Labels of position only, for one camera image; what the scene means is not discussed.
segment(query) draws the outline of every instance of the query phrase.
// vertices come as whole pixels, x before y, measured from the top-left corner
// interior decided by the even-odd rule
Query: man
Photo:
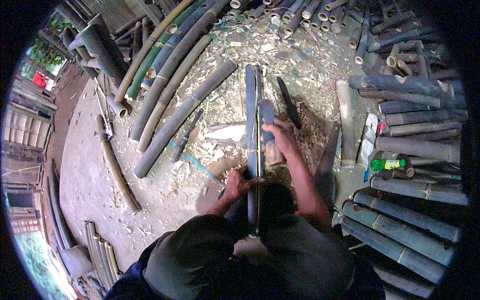
[[[286,187],[245,180],[236,169],[218,202],[147,247],[106,299],[384,299],[371,266],[332,232],[293,128],[278,119],[262,128],[285,157],[298,211]],[[246,193],[257,185],[264,197],[254,240],[264,259],[253,264],[234,255],[234,245],[246,236]]]

